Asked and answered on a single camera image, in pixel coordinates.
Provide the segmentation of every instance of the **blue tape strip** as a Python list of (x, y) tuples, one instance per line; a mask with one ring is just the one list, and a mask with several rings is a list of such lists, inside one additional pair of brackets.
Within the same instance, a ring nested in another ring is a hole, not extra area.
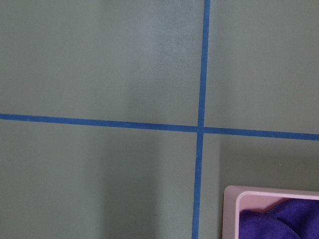
[(203, 158), (206, 77), (207, 77), (208, 37), (209, 37), (209, 11), (210, 11), (210, 0), (205, 0), (204, 18), (203, 18), (203, 37), (202, 37), (202, 49), (201, 49), (199, 102), (198, 102), (198, 123), (197, 123), (198, 132), (197, 132), (197, 143), (196, 143), (194, 203), (193, 203), (193, 220), (192, 220), (192, 235), (191, 235), (192, 239), (198, 239), (198, 232), (199, 232), (201, 169), (202, 169), (202, 158)]
[(214, 134), (229, 134), (229, 135), (269, 137), (269, 138), (319, 140), (319, 134), (314, 134), (314, 133), (293, 133), (293, 132), (278, 132), (278, 131), (264, 131), (264, 130), (252, 130), (252, 129), (236, 129), (236, 128), (214, 128), (214, 127), (205, 127), (204, 132), (214, 133)]
[(197, 132), (197, 127), (195, 126), (159, 124), (159, 123), (138, 123), (138, 122), (125, 122), (125, 121), (73, 119), (73, 118), (25, 116), (25, 115), (0, 115), (0, 119), (30, 121), (30, 122), (45, 122), (45, 123), (79, 124), (79, 125), (92, 125), (92, 126), (104, 126), (104, 127), (118, 127), (118, 128), (140, 128), (140, 129), (154, 129), (154, 130), (179, 131), (179, 132)]

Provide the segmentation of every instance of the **pink bin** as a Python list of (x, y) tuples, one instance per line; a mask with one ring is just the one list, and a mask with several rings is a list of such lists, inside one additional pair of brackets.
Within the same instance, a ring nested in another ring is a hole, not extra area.
[(238, 239), (239, 213), (264, 213), (291, 198), (319, 200), (319, 192), (228, 186), (224, 192), (223, 239)]

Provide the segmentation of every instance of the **purple cloth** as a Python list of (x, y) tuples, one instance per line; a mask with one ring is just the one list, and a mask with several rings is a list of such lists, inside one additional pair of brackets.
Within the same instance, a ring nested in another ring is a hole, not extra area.
[(319, 201), (290, 199), (265, 214), (243, 211), (239, 239), (319, 239)]

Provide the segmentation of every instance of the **horizontal blue line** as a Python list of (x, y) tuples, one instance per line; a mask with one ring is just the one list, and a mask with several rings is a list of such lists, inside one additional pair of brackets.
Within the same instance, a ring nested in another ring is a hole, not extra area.
[(197, 132), (196, 126), (160, 124), (160, 123), (138, 123), (138, 122), (110, 121), (110, 120), (97, 120), (97, 119), (74, 119), (74, 118), (60, 118), (60, 117), (46, 117), (46, 116), (2, 115), (2, 114), (0, 114), (0, 119), (29, 121), (29, 122), (79, 124), (79, 125), (92, 125), (92, 126), (117, 127), (117, 128), (139, 128), (139, 129), (154, 129), (154, 130), (179, 131), (179, 132)]
[(293, 133), (293, 132), (278, 132), (278, 131), (264, 131), (264, 130), (237, 129), (237, 128), (205, 127), (204, 133), (269, 137), (269, 138), (319, 140), (319, 134), (314, 134), (314, 133)]

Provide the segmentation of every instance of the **pink box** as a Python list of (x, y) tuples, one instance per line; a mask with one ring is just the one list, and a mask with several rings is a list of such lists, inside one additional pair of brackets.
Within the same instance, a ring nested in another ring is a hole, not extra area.
[(223, 239), (238, 239), (242, 210), (264, 213), (291, 198), (319, 200), (319, 192), (228, 186), (224, 192)]

